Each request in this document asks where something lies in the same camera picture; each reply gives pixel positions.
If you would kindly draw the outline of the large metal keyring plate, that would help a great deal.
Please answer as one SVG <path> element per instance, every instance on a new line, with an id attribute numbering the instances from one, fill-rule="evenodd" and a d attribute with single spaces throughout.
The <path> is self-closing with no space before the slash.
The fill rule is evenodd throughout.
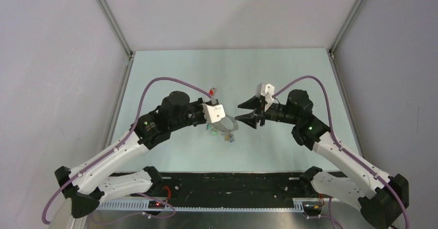
<path id="1" fill-rule="evenodd" d="M 239 125 L 234 117 L 226 115 L 226 117 L 220 120 L 219 122 L 206 125 L 206 131 L 209 132 L 210 134 L 211 134 L 210 132 L 211 128 L 216 129 L 218 131 L 218 135 L 222 136 L 224 139 L 224 136 L 226 134 L 234 135 L 234 133 L 239 130 Z"/>

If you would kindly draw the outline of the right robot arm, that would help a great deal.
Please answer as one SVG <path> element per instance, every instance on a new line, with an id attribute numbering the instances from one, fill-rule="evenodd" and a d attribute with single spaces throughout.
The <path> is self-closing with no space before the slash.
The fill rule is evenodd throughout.
<path id="1" fill-rule="evenodd" d="M 285 104 L 272 101 L 268 95 L 251 97 L 238 105 L 251 112 L 236 116 L 236 120 L 254 129 L 267 120 L 291 124 L 298 145 L 306 146 L 345 174 L 338 178 L 312 166 L 300 177 L 301 192 L 307 197 L 320 193 L 336 198 L 357 209 L 374 228 L 393 227 L 409 206 L 408 180 L 401 174 L 392 176 L 335 141 L 332 128 L 312 113 L 314 104 L 306 91 L 290 91 Z"/>

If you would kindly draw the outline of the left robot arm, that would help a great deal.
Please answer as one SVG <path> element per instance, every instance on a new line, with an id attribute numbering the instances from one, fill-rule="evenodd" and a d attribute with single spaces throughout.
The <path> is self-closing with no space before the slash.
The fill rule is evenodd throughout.
<path id="1" fill-rule="evenodd" d="M 161 105 L 138 118 L 136 125 L 111 146 L 74 168 L 61 166 L 55 177 L 65 199 L 71 201 L 73 218 L 91 214 L 102 203 L 136 193 L 161 194 L 163 178 L 153 166 L 138 172 L 115 176 L 114 172 L 169 140 L 172 132 L 207 122 L 205 110 L 211 105 L 201 98 L 191 102 L 189 96 L 174 91 Z"/>

